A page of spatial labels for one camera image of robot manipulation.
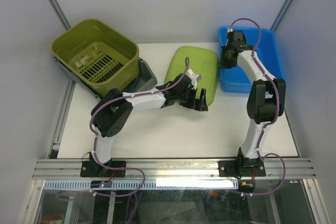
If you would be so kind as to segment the lime green shallow tub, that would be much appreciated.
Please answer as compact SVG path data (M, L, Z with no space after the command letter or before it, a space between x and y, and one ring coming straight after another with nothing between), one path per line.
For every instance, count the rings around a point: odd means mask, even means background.
M185 58L190 60L189 68L202 79L197 82L196 98L201 90L206 89L206 104L211 106L218 84L218 56L217 53L205 48L182 46L178 48L171 60L164 82L172 81L185 70Z

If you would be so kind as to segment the blue plastic tub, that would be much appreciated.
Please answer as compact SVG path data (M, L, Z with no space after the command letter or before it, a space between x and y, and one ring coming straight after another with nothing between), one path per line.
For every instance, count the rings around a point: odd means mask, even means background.
M233 30L241 30L250 45L255 45L259 38L258 28L234 27ZM277 79L286 79L281 56L279 53L276 36L270 29L261 30L261 41L256 50L257 56L266 69ZM239 66L231 69L220 68L219 80L221 89L231 93L249 93L251 82Z

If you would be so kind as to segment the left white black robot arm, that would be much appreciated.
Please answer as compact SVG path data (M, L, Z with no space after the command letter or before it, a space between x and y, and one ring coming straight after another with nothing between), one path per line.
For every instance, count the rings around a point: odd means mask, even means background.
M91 169L99 176L110 170L111 149L131 114L162 109L178 103L187 109L207 111L206 89L198 89L199 74L188 70L174 80L142 92L121 92L114 88L91 111L90 130L95 134Z

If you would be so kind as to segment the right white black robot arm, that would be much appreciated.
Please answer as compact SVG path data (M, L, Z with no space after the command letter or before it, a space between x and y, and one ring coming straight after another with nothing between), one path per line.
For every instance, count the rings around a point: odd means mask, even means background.
M241 67L251 83L247 101L249 128L234 160L219 164L222 176L240 179L265 176L261 155L266 135L284 111L286 82L272 75L258 58L256 47L249 45L241 30L228 29L220 64L224 68Z

